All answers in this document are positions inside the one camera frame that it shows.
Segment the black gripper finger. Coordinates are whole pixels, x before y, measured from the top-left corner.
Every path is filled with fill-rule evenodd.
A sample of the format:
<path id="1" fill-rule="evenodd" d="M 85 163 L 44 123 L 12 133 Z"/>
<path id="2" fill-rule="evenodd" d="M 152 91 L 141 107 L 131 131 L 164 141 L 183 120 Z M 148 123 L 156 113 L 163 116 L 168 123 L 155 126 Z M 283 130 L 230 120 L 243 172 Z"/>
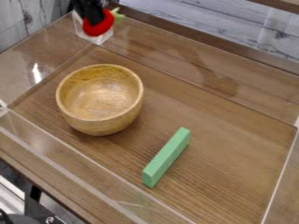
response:
<path id="1" fill-rule="evenodd" d="M 100 0 L 72 0 L 72 4 L 80 18 L 85 18 L 91 25 L 96 25 L 104 20 Z"/>

